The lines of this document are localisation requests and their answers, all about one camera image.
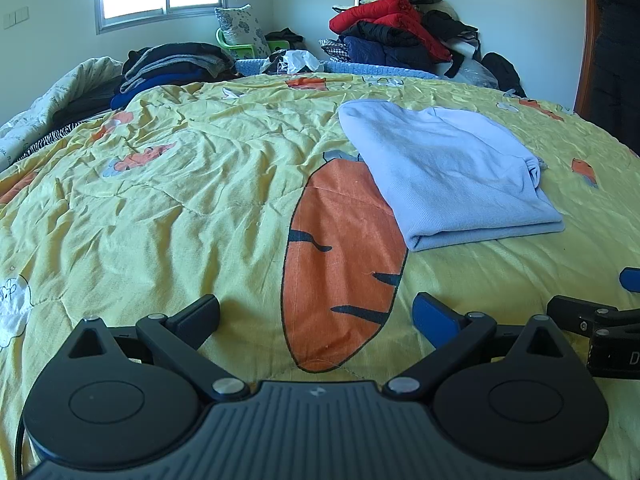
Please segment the light purple small garment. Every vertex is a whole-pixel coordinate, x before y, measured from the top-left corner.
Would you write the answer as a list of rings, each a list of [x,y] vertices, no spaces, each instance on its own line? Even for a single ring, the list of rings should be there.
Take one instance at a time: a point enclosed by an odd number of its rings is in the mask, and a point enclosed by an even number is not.
[[[349,101],[337,115],[412,252],[563,231],[538,157],[498,122],[383,100]]]

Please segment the man in dark clothes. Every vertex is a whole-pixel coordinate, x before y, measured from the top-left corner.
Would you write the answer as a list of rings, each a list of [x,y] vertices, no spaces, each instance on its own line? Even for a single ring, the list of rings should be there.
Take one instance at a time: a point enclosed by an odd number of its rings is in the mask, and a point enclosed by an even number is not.
[[[597,0],[590,122],[639,151],[639,0]]]

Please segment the stack of dark folded clothes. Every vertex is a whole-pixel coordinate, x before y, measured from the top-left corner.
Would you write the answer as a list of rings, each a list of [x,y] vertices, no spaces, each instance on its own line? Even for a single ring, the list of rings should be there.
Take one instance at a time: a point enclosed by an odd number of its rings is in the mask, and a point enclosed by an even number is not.
[[[234,59],[213,44],[178,42],[130,51],[111,99],[111,109],[126,107],[139,93],[154,87],[238,77]]]

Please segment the brown wooden door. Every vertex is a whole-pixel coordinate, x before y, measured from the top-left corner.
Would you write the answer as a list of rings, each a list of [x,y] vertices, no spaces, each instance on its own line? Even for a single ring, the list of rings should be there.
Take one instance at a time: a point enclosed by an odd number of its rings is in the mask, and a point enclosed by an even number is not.
[[[597,0],[586,0],[585,7],[585,44],[582,51],[582,68],[574,105],[574,111],[587,119],[591,107],[591,91],[593,81],[594,50],[600,30],[600,11]]]

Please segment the white floral duvet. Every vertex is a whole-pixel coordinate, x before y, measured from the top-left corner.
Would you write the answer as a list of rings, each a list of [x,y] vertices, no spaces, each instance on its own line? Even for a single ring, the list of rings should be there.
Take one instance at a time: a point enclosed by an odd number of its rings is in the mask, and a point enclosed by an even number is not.
[[[53,116],[74,99],[122,74],[122,62],[101,56],[80,63],[35,99],[32,105],[1,126],[1,170],[9,168],[26,148],[50,131]]]

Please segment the light blue bed blanket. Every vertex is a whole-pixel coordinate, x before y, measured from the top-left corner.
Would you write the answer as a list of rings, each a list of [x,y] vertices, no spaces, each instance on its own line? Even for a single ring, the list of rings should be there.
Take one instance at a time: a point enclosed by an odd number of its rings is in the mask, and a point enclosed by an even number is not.
[[[243,76],[255,76],[260,74],[264,58],[241,58],[235,62],[236,70]],[[424,72],[424,70],[407,70],[406,68],[345,63],[345,62],[322,62],[326,73],[353,74],[359,76],[392,76],[392,77],[413,77],[420,79],[439,79],[439,76]]]

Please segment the green plastic chair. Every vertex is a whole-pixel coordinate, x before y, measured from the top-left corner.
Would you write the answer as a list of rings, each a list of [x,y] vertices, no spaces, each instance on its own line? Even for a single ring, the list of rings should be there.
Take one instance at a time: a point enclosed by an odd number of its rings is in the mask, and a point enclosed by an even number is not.
[[[229,51],[237,60],[244,58],[258,58],[255,47],[251,44],[228,44],[221,28],[216,30],[216,40],[221,49]],[[290,43],[286,40],[268,41],[269,53],[279,50],[286,50],[290,47]]]

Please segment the white printed plastic bag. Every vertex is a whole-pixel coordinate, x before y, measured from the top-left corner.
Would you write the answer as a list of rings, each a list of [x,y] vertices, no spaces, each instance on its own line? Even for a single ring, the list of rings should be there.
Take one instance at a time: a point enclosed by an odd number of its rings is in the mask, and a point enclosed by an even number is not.
[[[267,75],[296,75],[323,73],[324,65],[307,50],[281,49],[266,58],[259,73]]]

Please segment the navy blue jacket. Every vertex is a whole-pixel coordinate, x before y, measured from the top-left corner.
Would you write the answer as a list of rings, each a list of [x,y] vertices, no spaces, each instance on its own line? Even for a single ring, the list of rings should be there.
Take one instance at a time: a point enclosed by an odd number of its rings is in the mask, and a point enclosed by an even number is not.
[[[434,70],[427,48],[411,32],[366,21],[357,22],[341,33],[352,62],[423,70]]]

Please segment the floral grey white pillow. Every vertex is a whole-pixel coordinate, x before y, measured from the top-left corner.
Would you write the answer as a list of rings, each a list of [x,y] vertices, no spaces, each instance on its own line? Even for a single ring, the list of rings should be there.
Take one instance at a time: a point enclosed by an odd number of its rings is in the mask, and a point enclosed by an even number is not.
[[[268,58],[271,53],[267,39],[250,4],[235,9],[217,8],[215,15],[228,44],[251,44],[258,58]]]

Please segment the red padded jacket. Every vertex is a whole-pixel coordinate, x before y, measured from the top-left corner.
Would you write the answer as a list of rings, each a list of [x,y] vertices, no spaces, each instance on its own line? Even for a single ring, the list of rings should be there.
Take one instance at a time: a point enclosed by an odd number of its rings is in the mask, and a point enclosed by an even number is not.
[[[383,25],[408,32],[420,40],[430,57],[436,62],[451,60],[450,51],[421,24],[421,15],[409,0],[376,0],[352,6],[329,20],[329,29],[343,35],[358,23]]]

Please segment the black bag by wall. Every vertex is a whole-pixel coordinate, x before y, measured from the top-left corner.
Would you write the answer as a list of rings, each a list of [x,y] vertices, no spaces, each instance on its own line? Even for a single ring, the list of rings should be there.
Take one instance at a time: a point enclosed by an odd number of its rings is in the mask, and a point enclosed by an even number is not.
[[[521,84],[521,78],[514,66],[502,55],[489,52],[482,58],[482,64],[487,68],[492,76],[496,78],[498,87],[501,91],[509,93],[520,98],[526,98],[526,93]]]

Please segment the white wall switch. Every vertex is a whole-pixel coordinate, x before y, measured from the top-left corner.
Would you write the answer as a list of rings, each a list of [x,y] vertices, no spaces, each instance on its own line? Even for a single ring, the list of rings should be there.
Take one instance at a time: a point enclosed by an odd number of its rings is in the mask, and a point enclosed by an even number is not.
[[[3,15],[2,27],[9,29],[15,25],[24,23],[29,20],[29,7],[23,6],[15,11],[8,12]]]

